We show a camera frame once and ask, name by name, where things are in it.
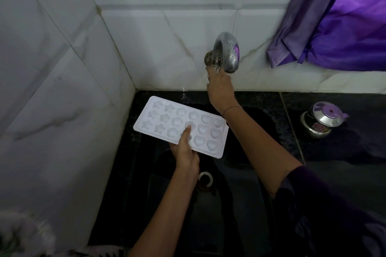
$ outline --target tiled wall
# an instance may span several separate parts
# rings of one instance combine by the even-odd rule
[[[203,58],[222,31],[239,41],[237,90],[386,92],[386,74],[305,63],[271,69],[265,50],[290,0],[95,0],[138,89],[204,90]]]
[[[135,89],[93,0],[0,0],[0,210],[87,244]]]

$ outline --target metal faucet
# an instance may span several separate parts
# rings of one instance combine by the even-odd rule
[[[227,73],[234,73],[239,68],[240,52],[236,38],[229,32],[218,35],[213,50],[204,58],[206,66],[223,68]]]

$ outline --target white ice tray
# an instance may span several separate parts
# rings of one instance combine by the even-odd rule
[[[185,127],[191,125],[192,150],[221,158],[228,125],[221,116],[152,96],[134,124],[134,130],[178,143]]]

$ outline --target person's left arm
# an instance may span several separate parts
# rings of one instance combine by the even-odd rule
[[[174,255],[199,172],[198,154],[188,143],[190,130],[190,126],[185,129],[178,145],[170,144],[176,158],[176,170],[157,211],[129,257]]]

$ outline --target dark purple sleeve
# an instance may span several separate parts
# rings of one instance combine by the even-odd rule
[[[385,224],[298,167],[274,199],[278,246],[307,256],[386,256]]]

